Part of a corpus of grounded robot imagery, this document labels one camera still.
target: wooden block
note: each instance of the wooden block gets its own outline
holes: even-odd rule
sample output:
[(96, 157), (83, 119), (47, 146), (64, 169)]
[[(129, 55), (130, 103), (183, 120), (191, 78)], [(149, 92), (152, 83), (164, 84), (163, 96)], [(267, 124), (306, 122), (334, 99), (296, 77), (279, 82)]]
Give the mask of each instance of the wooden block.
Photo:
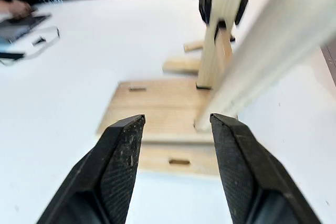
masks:
[(203, 49), (203, 46), (204, 46), (203, 40), (183, 44), (183, 48), (185, 52)]
[(162, 70), (163, 72), (186, 73), (196, 75), (198, 74), (200, 63), (201, 63), (200, 59), (185, 58), (185, 57), (170, 58), (166, 60), (166, 62), (162, 67)]
[(143, 143), (140, 149), (139, 169), (219, 176), (214, 145)]
[(97, 135), (100, 136), (107, 126), (122, 118), (144, 114), (143, 142), (213, 143), (211, 131), (197, 133), (194, 128), (194, 119), (209, 96), (208, 90), (196, 89), (195, 80), (183, 78), (121, 83)]

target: black device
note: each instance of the black device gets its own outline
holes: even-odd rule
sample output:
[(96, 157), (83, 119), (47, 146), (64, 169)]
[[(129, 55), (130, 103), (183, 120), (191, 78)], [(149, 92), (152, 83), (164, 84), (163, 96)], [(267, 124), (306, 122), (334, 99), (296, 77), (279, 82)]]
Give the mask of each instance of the black device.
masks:
[[(144, 116), (108, 127), (71, 170), (38, 224), (124, 224), (131, 200)], [(213, 114), (219, 173), (233, 224), (320, 224), (281, 163), (250, 129)]]
[(144, 124), (144, 115), (137, 115), (108, 127), (70, 171), (38, 224), (124, 224)]
[(51, 15), (29, 15), (21, 19), (10, 18), (1, 21), (0, 43), (14, 43), (50, 16)]
[(282, 164), (240, 121), (210, 118), (219, 173), (233, 224), (318, 224)]
[(22, 53), (14, 53), (14, 52), (0, 52), (0, 60), (19, 60), (24, 57), (25, 54)]

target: person's hand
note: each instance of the person's hand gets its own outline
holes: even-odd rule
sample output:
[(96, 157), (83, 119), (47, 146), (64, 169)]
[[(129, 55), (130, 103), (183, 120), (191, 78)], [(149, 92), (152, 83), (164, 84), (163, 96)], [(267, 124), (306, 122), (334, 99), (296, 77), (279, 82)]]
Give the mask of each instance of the person's hand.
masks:
[(9, 3), (8, 10), (13, 15), (14, 18), (24, 18), (31, 13), (32, 8), (26, 2), (22, 2), (19, 0), (12, 0)]

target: wooden stand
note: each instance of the wooden stand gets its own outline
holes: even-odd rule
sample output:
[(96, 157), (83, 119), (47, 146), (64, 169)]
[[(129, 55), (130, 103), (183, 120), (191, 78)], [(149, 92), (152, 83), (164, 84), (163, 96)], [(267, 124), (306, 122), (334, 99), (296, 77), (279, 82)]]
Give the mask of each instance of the wooden stand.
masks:
[[(193, 146), (183, 152), (179, 152), (178, 145), (160, 151), (164, 147), (162, 144), (207, 144), (208, 151), (214, 155), (210, 114), (236, 115), (294, 64), (330, 38), (336, 31), (334, 1), (270, 0), (232, 56), (229, 38), (240, 0), (213, 0), (201, 60), (175, 59), (164, 65), (165, 69), (180, 68), (192, 73), (199, 68), (197, 80), (121, 83), (98, 135), (121, 118), (145, 114), (142, 153), (146, 154), (140, 158), (140, 168), (201, 173), (202, 169), (190, 165), (190, 159), (196, 162), (194, 157), (204, 160), (208, 156)], [(220, 29), (215, 37), (219, 20), (225, 21), (226, 29)], [(196, 84), (213, 90), (197, 89)], [(161, 145), (146, 145), (153, 142)], [(164, 164), (155, 165), (158, 156)], [(207, 164), (205, 170), (214, 171), (216, 158), (211, 160), (210, 164), (203, 162), (198, 166)]]

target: rectangular hole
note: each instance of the rectangular hole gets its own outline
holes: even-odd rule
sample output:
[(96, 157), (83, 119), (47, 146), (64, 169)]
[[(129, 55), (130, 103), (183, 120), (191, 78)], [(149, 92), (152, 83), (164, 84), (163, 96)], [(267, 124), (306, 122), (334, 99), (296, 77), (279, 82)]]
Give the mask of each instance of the rectangular hole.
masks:
[(130, 92), (139, 92), (139, 91), (146, 91), (146, 87), (129, 87), (128, 90)]
[(172, 158), (169, 160), (170, 165), (190, 165), (190, 161), (187, 159), (175, 159)]

